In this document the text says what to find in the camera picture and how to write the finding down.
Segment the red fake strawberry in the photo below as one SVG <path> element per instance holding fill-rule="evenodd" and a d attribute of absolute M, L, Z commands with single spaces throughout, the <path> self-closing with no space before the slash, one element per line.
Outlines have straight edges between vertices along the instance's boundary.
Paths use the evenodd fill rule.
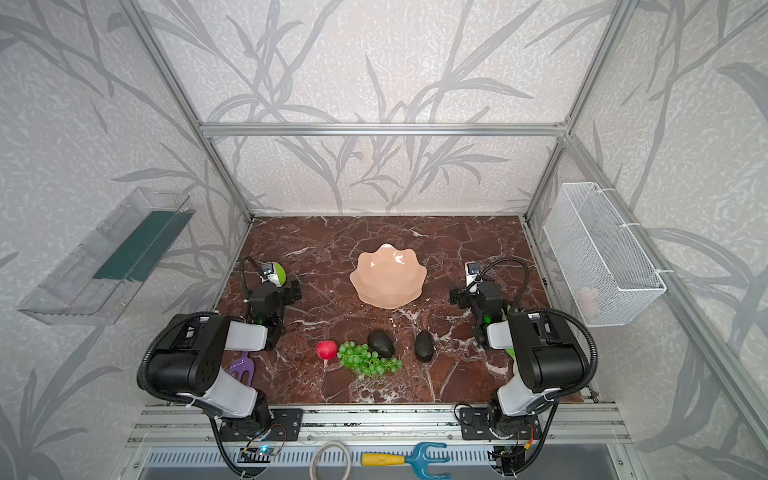
<path fill-rule="evenodd" d="M 316 354 L 324 361 L 330 361 L 338 355 L 338 345 L 331 340 L 321 341 L 316 345 Z"/>

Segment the green fake grape bunch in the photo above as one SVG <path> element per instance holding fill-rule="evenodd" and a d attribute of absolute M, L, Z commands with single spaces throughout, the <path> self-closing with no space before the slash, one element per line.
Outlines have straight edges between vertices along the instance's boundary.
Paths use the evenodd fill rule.
<path fill-rule="evenodd" d="M 345 342 L 338 348 L 337 358 L 342 367 L 351 370 L 359 376 L 381 376 L 387 373 L 397 373 L 402 361 L 381 357 L 376 351 L 369 349 L 367 344 Z"/>

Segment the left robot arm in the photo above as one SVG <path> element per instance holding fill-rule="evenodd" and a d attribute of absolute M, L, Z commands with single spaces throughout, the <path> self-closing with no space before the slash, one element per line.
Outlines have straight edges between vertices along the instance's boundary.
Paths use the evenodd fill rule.
<path fill-rule="evenodd" d="M 153 339 L 137 370 L 149 395 L 194 405 L 213 418 L 258 429 L 272 424 L 266 396 L 222 368 L 227 351 L 273 350 L 283 332 L 287 306 L 302 298 L 300 282 L 264 282 L 249 291 L 247 316 L 215 312 L 177 314 Z"/>

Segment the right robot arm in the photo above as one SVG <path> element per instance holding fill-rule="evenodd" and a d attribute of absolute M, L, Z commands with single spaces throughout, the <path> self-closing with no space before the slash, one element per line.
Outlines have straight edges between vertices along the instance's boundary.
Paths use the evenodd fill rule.
<path fill-rule="evenodd" d="M 514 352 L 516 372 L 491 400 L 491 420 L 539 414 L 594 378 L 597 345 L 574 316 L 552 308 L 518 310 L 502 298 L 500 286 L 492 281 L 453 288 L 449 302 L 473 314 L 473 332 L 482 347 Z"/>

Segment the dark avocado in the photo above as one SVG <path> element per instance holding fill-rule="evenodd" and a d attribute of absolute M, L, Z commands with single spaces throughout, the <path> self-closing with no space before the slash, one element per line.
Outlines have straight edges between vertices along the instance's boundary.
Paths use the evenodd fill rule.
<path fill-rule="evenodd" d="M 429 331 L 422 330 L 417 334 L 414 343 L 414 355 L 422 363 L 429 363 L 434 358 L 434 339 Z"/>
<path fill-rule="evenodd" d="M 367 336 L 367 345 L 380 358 L 391 359 L 395 356 L 395 345 L 387 332 L 373 330 Z"/>

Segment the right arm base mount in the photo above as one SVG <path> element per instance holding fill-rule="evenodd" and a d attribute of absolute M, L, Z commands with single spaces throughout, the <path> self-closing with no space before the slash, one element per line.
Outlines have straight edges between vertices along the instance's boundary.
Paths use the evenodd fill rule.
<path fill-rule="evenodd" d="M 511 440 L 529 443 L 542 434 L 542 423 L 536 415 L 508 416 L 493 405 L 473 407 L 457 405 L 454 417 L 461 429 L 463 440 Z"/>

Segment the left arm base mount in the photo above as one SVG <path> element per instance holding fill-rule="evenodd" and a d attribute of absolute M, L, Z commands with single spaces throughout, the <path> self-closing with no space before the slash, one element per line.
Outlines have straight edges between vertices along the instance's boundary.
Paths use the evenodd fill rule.
<path fill-rule="evenodd" d="M 218 428 L 218 435 L 223 442 L 295 442 L 302 427 L 303 413 L 301 408 L 280 407 L 271 409 L 268 420 L 261 423 L 257 418 L 224 418 Z"/>

